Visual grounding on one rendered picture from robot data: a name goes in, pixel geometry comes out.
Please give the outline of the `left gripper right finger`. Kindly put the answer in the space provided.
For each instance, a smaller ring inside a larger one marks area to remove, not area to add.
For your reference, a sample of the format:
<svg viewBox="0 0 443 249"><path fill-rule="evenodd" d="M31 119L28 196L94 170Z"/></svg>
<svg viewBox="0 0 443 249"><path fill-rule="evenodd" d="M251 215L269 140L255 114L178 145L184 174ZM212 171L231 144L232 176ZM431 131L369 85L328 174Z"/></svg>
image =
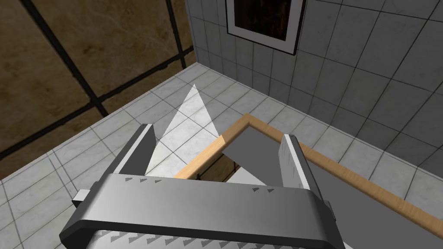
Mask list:
<svg viewBox="0 0 443 249"><path fill-rule="evenodd" d="M284 134L279 147L279 163L284 187L312 191L323 200L312 170L293 134Z"/></svg>

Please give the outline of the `black framed wall picture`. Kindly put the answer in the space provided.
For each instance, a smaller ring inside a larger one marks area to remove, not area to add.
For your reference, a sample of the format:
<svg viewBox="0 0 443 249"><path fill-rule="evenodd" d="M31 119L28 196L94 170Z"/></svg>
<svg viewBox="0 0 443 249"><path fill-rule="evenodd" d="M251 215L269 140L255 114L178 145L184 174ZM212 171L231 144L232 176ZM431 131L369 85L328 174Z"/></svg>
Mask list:
<svg viewBox="0 0 443 249"><path fill-rule="evenodd" d="M296 54L307 0L225 0L227 33Z"/></svg>

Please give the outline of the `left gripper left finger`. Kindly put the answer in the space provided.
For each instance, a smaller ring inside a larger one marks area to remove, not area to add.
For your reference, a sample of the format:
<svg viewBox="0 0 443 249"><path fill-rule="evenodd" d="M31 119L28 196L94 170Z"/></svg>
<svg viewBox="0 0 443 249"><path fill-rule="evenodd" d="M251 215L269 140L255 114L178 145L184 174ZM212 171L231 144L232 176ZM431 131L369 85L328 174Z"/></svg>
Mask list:
<svg viewBox="0 0 443 249"><path fill-rule="evenodd" d="M152 124L142 124L126 145L111 162L103 176L102 182L110 174L123 175L125 181L135 176L144 176L156 146L154 127Z"/></svg>

